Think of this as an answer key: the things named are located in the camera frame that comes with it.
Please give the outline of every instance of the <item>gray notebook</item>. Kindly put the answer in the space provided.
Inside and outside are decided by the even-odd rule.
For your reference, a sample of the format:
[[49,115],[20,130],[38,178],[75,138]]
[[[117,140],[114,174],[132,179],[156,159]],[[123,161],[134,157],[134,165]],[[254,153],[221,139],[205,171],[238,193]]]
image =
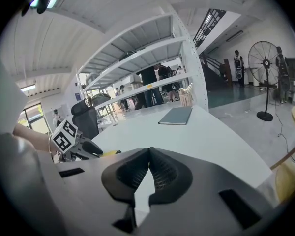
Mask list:
[[172,108],[158,124],[186,125],[191,114],[192,107]]

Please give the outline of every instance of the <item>standing fan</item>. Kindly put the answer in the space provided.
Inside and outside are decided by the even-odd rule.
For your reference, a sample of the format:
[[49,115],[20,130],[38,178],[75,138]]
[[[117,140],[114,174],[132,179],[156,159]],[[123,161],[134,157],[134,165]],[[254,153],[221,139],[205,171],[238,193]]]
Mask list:
[[261,84],[266,85],[265,111],[257,113],[257,117],[264,121],[273,120],[273,116],[267,113],[267,105],[269,100],[269,86],[278,83],[279,71],[275,65],[276,56],[276,46],[266,41],[255,43],[250,48],[248,54],[248,64],[252,75]]

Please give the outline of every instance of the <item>man in black jacket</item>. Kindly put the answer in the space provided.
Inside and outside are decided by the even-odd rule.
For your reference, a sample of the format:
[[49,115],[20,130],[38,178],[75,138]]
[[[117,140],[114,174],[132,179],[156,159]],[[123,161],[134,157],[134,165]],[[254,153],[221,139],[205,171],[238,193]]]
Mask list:
[[238,79],[239,85],[241,88],[245,87],[244,83],[244,72],[245,72],[245,67],[244,67],[244,60],[242,56],[239,56],[239,51],[235,51],[235,57],[234,57],[234,64],[235,64],[235,69],[241,69],[241,78]]
[[[143,86],[151,84],[153,82],[157,81],[157,77],[154,71],[154,66],[151,66],[147,69],[144,69],[140,72],[137,72],[137,75],[141,74],[142,77],[142,82],[143,82]],[[163,98],[162,95],[159,91],[158,88],[154,88],[151,89],[149,91],[144,92],[145,98],[146,98],[146,103],[147,103],[147,107],[151,107],[153,106],[152,103],[152,92],[154,94],[155,100],[156,100],[156,104],[157,105],[161,105],[163,104]]]

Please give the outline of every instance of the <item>window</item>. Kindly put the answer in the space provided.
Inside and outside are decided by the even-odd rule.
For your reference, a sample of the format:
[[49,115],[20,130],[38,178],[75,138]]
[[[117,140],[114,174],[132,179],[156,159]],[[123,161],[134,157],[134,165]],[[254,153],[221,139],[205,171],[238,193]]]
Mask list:
[[49,133],[41,104],[24,109],[19,116],[18,123],[39,133]]

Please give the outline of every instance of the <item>person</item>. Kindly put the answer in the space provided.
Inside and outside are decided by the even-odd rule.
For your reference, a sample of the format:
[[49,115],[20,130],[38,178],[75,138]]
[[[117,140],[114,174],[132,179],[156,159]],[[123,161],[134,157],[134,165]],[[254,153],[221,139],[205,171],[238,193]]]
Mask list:
[[[124,85],[120,86],[120,95],[124,94]],[[128,110],[128,102],[127,99],[121,100],[121,103],[124,104],[124,107],[126,108],[126,111]]]
[[58,114],[58,110],[54,110],[54,118],[53,118],[53,125],[57,128],[62,122],[63,118]]
[[[158,64],[154,66],[155,70],[158,70],[158,76],[159,76],[159,80],[164,80],[170,77],[169,74],[169,70],[167,67]],[[168,97],[170,101],[174,101],[175,98],[178,98],[177,93],[175,92],[175,90],[172,87],[172,83],[169,83],[167,85],[162,86],[163,91],[168,93]]]
[[[154,66],[150,66],[147,69],[144,69],[144,70],[142,70],[140,72],[137,72],[137,75],[139,75],[139,74],[141,74],[143,86],[146,86],[148,84],[151,84],[151,83],[157,81],[157,77],[156,77],[156,74],[155,74],[155,71],[154,71]],[[152,103],[152,93],[155,96],[156,104],[157,105],[163,104],[163,97],[161,95],[161,92],[159,91],[158,88],[153,88],[153,89],[151,89],[149,91],[144,92],[147,108],[149,108],[149,107],[151,107],[153,105],[153,103]]]
[[92,104],[92,98],[88,95],[88,105],[91,107],[93,106]]
[[36,132],[19,123],[15,125],[12,134],[30,141],[34,148],[39,151],[50,152],[52,155],[55,155],[58,150],[49,135]]
[[[119,88],[116,88],[115,96],[116,96],[116,97],[120,96]],[[121,109],[120,101],[117,101],[117,105],[118,105],[119,110],[120,110],[120,109]]]
[[[184,73],[184,72],[183,72],[181,66],[179,66],[179,67],[177,68],[177,70],[176,70],[176,75],[180,75],[180,74],[183,74],[183,73]],[[183,87],[183,83],[182,83],[182,81],[178,81],[178,84],[179,84],[179,87],[180,87],[180,88],[184,88],[184,87]]]
[[235,51],[235,57],[234,57],[234,64],[235,64],[235,69],[237,69],[237,67],[240,67],[241,68],[241,78],[238,79],[238,82],[239,82],[239,85],[241,88],[244,88],[245,87],[245,83],[244,83],[244,60],[242,58],[242,56],[239,56],[239,51],[236,50]]
[[287,103],[287,94],[289,91],[289,87],[290,85],[288,84],[288,66],[286,63],[286,59],[284,59],[284,56],[282,54],[282,49],[281,47],[277,47],[277,57],[275,58],[275,65],[278,68],[279,71],[279,76],[278,76],[278,89],[279,89],[279,93],[280,93],[280,100],[281,100],[281,104],[283,102]]
[[[133,74],[132,76],[133,76],[133,82],[131,82],[132,89],[135,90],[135,89],[142,87],[141,78],[136,74]],[[137,97],[138,102],[137,102],[134,110],[146,108],[147,103],[146,103],[144,93],[142,93],[142,92],[138,93],[138,94],[136,94],[136,97]]]

